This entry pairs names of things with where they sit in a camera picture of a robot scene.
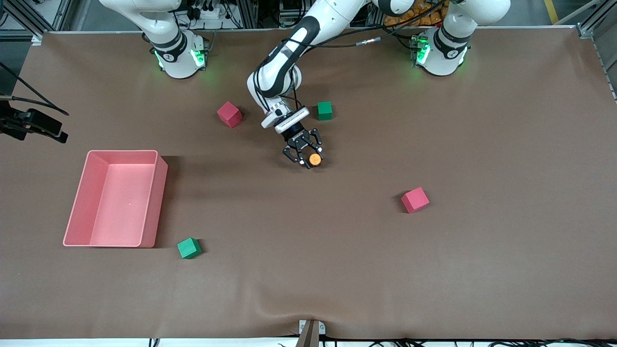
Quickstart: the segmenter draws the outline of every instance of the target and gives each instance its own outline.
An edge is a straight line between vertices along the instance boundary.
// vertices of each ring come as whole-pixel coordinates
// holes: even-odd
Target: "brown table surface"
[[[69,139],[0,136],[0,337],[262,337],[308,317],[338,338],[617,337],[617,105],[591,41],[479,30],[443,78],[393,38],[316,49],[299,97],[334,120],[305,122],[327,158],[305,170],[246,89],[285,34],[221,33],[186,80],[139,35],[30,49],[22,77],[71,113],[50,112]],[[90,149],[169,163],[155,248],[62,246]],[[431,204],[406,214],[418,186]],[[181,259],[187,237],[206,253]]]

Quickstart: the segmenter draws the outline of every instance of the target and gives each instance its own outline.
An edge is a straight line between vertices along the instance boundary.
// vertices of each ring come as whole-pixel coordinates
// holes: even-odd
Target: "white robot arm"
[[[159,65],[173,78],[186,78],[205,67],[204,39],[180,30],[169,11],[181,0],[100,0],[135,23],[154,46]]]
[[[510,0],[450,0],[448,14],[439,28],[416,37],[415,63],[437,76],[453,73],[463,63],[467,44],[478,25],[490,25],[504,17]]]
[[[296,62],[309,47],[340,34],[368,2],[369,0],[317,0],[289,38],[277,45],[247,80],[251,95],[266,115],[262,127],[274,126],[276,132],[282,134],[287,142],[283,153],[293,162],[308,169],[318,166],[323,159],[321,137],[317,129],[307,131],[300,123],[309,115],[309,110],[302,107],[295,111],[289,105],[290,98],[287,95],[302,83],[302,75]],[[396,16],[411,9],[413,2],[414,0],[373,0],[382,11]],[[302,153],[305,148],[315,151],[309,161]]]
[[[371,0],[390,16],[401,16],[412,8],[414,0]],[[300,121],[309,115],[302,107],[294,110],[288,103],[289,93],[302,83],[296,62],[309,47],[340,34],[356,13],[369,0],[317,0],[296,25],[287,40],[283,40],[259,64],[248,80],[247,87],[265,113],[263,128],[275,127],[287,142],[283,153],[293,162],[310,169],[323,159],[321,137],[317,129],[307,131]],[[452,4],[443,25],[424,33],[424,55],[417,64],[435,75],[448,75],[462,63],[471,34],[480,25],[495,23],[510,8],[510,0],[451,0]],[[310,161],[302,150],[315,151]]]

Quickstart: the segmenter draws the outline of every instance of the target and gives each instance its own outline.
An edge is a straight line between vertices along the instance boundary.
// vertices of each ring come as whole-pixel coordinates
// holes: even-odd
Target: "pink plastic tray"
[[[65,246],[153,247],[167,163],[157,151],[90,151]]]

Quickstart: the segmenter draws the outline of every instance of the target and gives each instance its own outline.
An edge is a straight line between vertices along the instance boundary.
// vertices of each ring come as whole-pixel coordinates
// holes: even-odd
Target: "cube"
[[[407,209],[407,213],[416,212],[422,207],[428,205],[429,203],[428,198],[426,197],[426,193],[424,193],[422,187],[418,187],[412,191],[408,191],[407,193],[405,193],[405,195],[403,195],[402,201],[403,205],[405,205],[405,208]]]
[[[218,118],[221,118],[223,123],[227,124],[230,128],[234,128],[240,124],[242,120],[242,113],[240,110],[229,101],[227,101],[223,107],[219,108],[217,113]]]
[[[317,119],[331,120],[332,119],[332,104],[329,101],[317,103]]]
[[[184,259],[192,259],[201,254],[199,243],[192,237],[178,243],[178,250],[180,251],[180,256]]]

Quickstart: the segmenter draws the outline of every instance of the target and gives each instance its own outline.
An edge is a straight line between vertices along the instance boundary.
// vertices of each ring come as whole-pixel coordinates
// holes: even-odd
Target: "metal frame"
[[[13,33],[2,35],[2,39],[11,38],[11,41],[30,40],[32,36],[37,39],[43,38],[43,34],[48,31],[53,31],[51,24],[43,18],[32,6],[27,4],[25,0],[4,0],[4,10],[9,13],[21,26],[23,26],[29,34]]]
[[[319,347],[320,325],[322,325],[321,322],[313,319],[306,322],[300,331],[296,347]]]
[[[579,7],[578,10],[570,13],[566,17],[563,17],[562,19],[560,19],[557,22],[555,22],[553,25],[564,24],[565,22],[571,20],[572,18],[576,17],[577,15],[583,13],[588,8],[590,8],[590,7],[594,6],[594,5],[597,5],[597,4],[601,3],[602,1],[604,1],[604,0],[592,0],[592,1],[589,1],[587,4],[584,4],[583,6]]]
[[[598,6],[595,8],[594,13],[592,13],[585,21],[578,24],[579,35],[581,38],[590,38],[593,34],[600,34],[594,32],[606,19],[609,11],[617,5],[617,0],[604,0],[599,1]]]
[[[238,11],[242,18],[243,29],[257,28],[258,4],[252,0],[238,0]]]
[[[54,30],[64,30],[65,26],[68,24],[67,20],[69,19],[68,14],[71,10],[79,4],[81,1],[72,1],[72,0],[60,0],[60,7],[58,7],[58,11],[56,12],[56,17],[54,18],[54,22],[51,26]]]

